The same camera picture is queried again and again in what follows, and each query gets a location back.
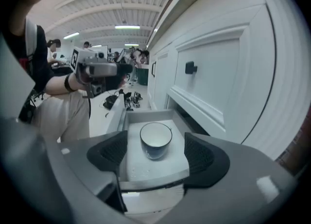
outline green bin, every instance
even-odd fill
[[[136,68],[137,70],[137,77],[138,77],[138,83],[140,85],[148,85],[148,73],[149,73],[149,70],[148,69],[138,69]]]

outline ceiling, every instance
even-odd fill
[[[125,43],[144,49],[168,0],[42,0],[29,13],[46,38],[62,39],[79,32],[75,44],[123,48]],[[116,30],[115,25],[139,25],[140,30]]]

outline black t-shirt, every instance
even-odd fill
[[[15,36],[10,33],[8,30],[3,31],[4,38],[15,56],[19,61],[20,65],[29,73],[29,61],[26,53],[26,42],[24,36]],[[31,78],[35,82],[34,90],[36,92],[41,92],[45,88],[47,82],[54,76],[51,68],[48,66],[47,61],[48,47],[45,39],[44,30],[41,26],[37,26],[37,47],[32,59],[33,65],[33,75]],[[30,103],[26,102],[19,118],[22,121],[29,121],[29,112]]]

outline white pants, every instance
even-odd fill
[[[51,96],[35,110],[32,125],[45,138],[61,142],[89,137],[88,100],[79,91]]]

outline drawer knob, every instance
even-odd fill
[[[198,71],[198,66],[194,65],[194,62],[187,62],[185,73],[186,74],[193,74],[194,72]]]

